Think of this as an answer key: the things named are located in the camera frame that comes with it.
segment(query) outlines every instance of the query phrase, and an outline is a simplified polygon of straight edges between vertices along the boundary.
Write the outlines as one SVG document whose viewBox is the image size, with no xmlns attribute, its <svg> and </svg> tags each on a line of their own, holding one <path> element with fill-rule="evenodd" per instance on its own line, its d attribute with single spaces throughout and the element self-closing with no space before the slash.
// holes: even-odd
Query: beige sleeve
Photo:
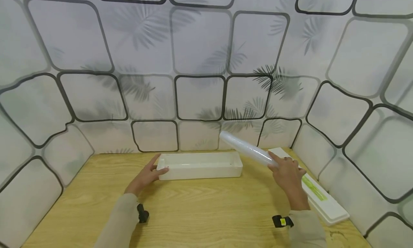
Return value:
<svg viewBox="0 0 413 248">
<path fill-rule="evenodd" d="M 134 194 L 123 194 L 116 202 L 94 248 L 128 248 L 132 233 L 139 222 L 137 205 Z"/>
<path fill-rule="evenodd" d="M 326 248 L 326 233 L 311 210 L 291 210 L 294 226 L 290 228 L 291 248 Z"/>
</svg>

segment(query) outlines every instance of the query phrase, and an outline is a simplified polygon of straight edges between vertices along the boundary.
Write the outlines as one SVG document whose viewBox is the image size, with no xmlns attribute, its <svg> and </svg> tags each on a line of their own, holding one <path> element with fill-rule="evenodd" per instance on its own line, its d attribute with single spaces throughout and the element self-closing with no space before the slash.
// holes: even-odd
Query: white plastic tray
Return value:
<svg viewBox="0 0 413 248">
<path fill-rule="evenodd" d="M 238 152 L 162 154 L 157 170 L 169 167 L 159 180 L 240 177 L 242 162 Z"/>
<path fill-rule="evenodd" d="M 280 158 L 291 157 L 282 148 L 273 148 L 270 151 Z M 310 205 L 315 208 L 327 226 L 339 223 L 350 217 L 348 212 L 307 174 L 303 176 L 302 187 L 309 197 Z"/>
</svg>

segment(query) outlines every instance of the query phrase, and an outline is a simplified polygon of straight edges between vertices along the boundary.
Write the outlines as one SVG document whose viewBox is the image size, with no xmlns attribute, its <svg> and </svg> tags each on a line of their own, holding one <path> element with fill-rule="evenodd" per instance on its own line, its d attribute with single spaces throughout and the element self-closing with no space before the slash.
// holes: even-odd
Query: black wrist strap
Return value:
<svg viewBox="0 0 413 248">
<path fill-rule="evenodd" d="M 279 227 L 286 227 L 286 226 L 290 226 L 293 227 L 294 223 L 291 220 L 291 218 L 289 216 L 286 217 L 282 217 L 281 215 L 276 215 L 272 217 L 272 221 L 274 222 L 274 226 L 276 228 Z"/>
</svg>

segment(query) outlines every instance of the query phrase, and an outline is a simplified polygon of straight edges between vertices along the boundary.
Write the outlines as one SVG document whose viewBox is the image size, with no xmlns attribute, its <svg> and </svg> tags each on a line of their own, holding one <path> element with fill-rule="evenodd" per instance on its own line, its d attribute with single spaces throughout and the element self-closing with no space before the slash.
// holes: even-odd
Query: wallpaper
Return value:
<svg viewBox="0 0 413 248">
<path fill-rule="evenodd" d="M 98 153 L 291 147 L 413 243 L 412 0 L 0 0 L 0 247 Z"/>
</svg>

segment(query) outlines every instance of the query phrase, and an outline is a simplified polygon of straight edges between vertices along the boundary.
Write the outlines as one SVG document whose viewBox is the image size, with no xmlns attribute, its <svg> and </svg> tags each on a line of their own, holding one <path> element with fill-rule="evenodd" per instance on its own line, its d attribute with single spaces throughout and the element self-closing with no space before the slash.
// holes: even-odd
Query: yellow label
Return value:
<svg viewBox="0 0 413 248">
<path fill-rule="evenodd" d="M 310 182 L 310 180 L 308 180 L 307 177 L 304 176 L 302 178 L 302 181 L 320 199 L 320 201 L 326 201 L 327 200 L 327 197 L 323 193 L 321 193 L 321 191 L 312 182 Z"/>
</svg>

